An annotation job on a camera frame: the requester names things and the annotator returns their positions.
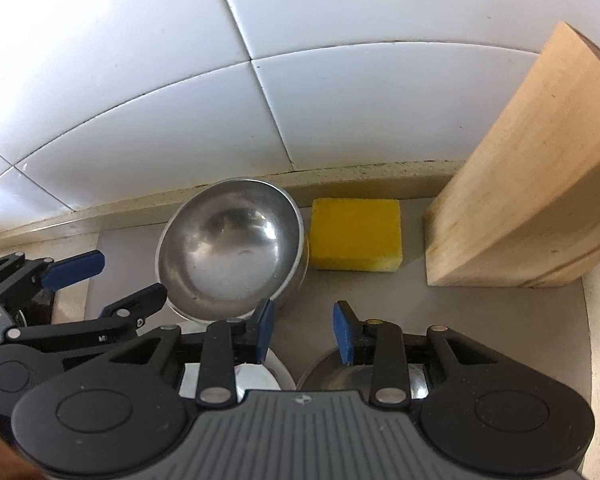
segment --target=yellow sponge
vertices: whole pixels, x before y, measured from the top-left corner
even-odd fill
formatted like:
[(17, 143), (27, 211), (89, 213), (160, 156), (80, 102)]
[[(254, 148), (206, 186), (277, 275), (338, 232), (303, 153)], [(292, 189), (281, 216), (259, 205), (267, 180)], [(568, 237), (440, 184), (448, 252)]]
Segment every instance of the yellow sponge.
[(319, 198), (310, 233), (316, 269), (392, 272), (402, 263), (397, 200)]

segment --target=tiled wall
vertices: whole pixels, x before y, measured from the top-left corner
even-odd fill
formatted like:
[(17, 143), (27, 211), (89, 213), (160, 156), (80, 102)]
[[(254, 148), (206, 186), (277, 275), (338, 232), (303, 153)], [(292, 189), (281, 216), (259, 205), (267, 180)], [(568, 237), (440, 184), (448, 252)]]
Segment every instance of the tiled wall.
[(0, 230), (229, 176), (463, 158), (600, 0), (0, 0)]

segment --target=wooden block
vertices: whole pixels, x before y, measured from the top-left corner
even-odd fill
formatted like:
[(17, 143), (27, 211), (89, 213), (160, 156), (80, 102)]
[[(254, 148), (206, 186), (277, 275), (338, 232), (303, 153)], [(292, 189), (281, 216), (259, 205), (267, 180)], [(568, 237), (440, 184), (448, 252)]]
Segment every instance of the wooden block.
[(559, 286), (600, 260), (600, 49), (566, 23), (426, 216), (429, 285)]

